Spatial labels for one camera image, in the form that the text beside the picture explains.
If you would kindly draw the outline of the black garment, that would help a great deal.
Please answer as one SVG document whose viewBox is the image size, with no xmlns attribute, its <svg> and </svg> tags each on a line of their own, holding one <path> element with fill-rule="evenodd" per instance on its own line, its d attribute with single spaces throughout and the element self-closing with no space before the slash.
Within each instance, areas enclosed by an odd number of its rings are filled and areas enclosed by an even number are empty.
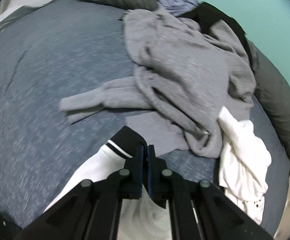
<svg viewBox="0 0 290 240">
<path fill-rule="evenodd" d="M 209 3 L 203 2 L 192 11 L 180 15 L 180 17 L 189 18 L 197 22 L 203 34 L 209 34 L 210 28 L 222 20 L 232 29 L 242 45 L 247 43 L 245 32 L 237 21 Z"/>
</svg>

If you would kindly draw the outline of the white polo shirt black collar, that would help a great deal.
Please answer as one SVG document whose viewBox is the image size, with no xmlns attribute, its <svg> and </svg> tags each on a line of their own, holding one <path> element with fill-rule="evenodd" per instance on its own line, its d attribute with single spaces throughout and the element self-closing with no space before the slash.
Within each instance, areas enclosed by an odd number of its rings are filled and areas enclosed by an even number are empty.
<svg viewBox="0 0 290 240">
<path fill-rule="evenodd" d="M 47 205 L 51 208 L 79 182 L 89 179 L 101 181 L 124 167 L 125 161 L 135 155 L 136 148 L 146 141 L 134 130 L 124 126 L 92 157 L 82 163 L 61 192 Z M 169 210 L 156 205 L 142 190 L 141 199 L 122 202 L 118 239 L 171 239 Z"/>
</svg>

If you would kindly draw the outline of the white long sleeve garment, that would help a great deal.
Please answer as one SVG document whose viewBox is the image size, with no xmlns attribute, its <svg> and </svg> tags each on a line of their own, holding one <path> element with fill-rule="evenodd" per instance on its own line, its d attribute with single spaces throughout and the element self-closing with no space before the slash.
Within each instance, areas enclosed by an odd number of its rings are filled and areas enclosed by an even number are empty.
<svg viewBox="0 0 290 240">
<path fill-rule="evenodd" d="M 252 121 L 237 121 L 223 107 L 218 123 L 223 130 L 219 185 L 229 200 L 261 224 L 268 190 L 266 175 L 272 157 L 263 140 L 254 134 Z"/>
</svg>

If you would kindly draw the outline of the dark grey rolled duvet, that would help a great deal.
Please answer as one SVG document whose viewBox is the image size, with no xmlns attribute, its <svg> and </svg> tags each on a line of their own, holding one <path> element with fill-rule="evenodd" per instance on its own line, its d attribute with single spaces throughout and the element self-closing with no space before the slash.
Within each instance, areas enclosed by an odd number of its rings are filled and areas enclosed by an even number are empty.
<svg viewBox="0 0 290 240">
<path fill-rule="evenodd" d="M 158 8 L 156 0 L 82 0 L 120 9 Z M 254 92 L 290 158 L 290 86 L 278 69 L 246 38 L 245 49 L 256 79 Z"/>
</svg>

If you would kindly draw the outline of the blue-purple crumpled garment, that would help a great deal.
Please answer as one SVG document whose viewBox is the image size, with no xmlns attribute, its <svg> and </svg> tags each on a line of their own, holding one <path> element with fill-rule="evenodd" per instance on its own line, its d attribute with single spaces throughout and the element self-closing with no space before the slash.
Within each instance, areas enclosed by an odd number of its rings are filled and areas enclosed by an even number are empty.
<svg viewBox="0 0 290 240">
<path fill-rule="evenodd" d="M 198 0 L 156 0 L 160 7 L 166 9 L 170 14 L 178 17 L 186 12 L 194 10 L 198 5 Z"/>
</svg>

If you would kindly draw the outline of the grey sweatshirt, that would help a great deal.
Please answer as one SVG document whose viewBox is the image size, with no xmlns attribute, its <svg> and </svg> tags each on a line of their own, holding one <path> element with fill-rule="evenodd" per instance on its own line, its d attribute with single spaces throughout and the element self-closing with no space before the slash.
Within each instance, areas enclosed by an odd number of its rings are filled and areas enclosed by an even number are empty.
<svg viewBox="0 0 290 240">
<path fill-rule="evenodd" d="M 224 22 L 209 34 L 188 18 L 165 9 L 129 10 L 123 15 L 132 77 L 112 80 L 89 92 L 61 99 L 71 123 L 103 108 L 153 109 L 183 131 L 196 155 L 217 158 L 222 149 L 217 122 L 223 107 L 248 119 L 256 81 L 248 56 Z"/>
</svg>

